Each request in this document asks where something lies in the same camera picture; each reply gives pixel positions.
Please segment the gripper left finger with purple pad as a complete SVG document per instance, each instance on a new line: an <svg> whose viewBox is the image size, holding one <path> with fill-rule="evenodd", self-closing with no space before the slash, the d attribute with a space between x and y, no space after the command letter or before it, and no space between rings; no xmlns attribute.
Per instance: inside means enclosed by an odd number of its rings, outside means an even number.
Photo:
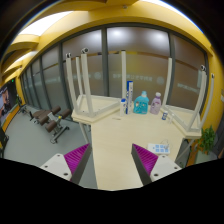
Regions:
<svg viewBox="0 0 224 224"><path fill-rule="evenodd" d="M55 154L41 169L48 171L65 180L78 184L91 154L91 145L85 144L67 154Z"/></svg>

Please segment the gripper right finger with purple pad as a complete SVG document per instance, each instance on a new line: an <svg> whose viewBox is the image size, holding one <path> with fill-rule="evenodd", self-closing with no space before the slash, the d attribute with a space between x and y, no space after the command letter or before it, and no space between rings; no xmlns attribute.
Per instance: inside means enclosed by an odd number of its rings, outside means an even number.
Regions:
<svg viewBox="0 0 224 224"><path fill-rule="evenodd" d="M180 170L180 167L166 155L156 155L133 144L131 154L143 185L166 177Z"/></svg>

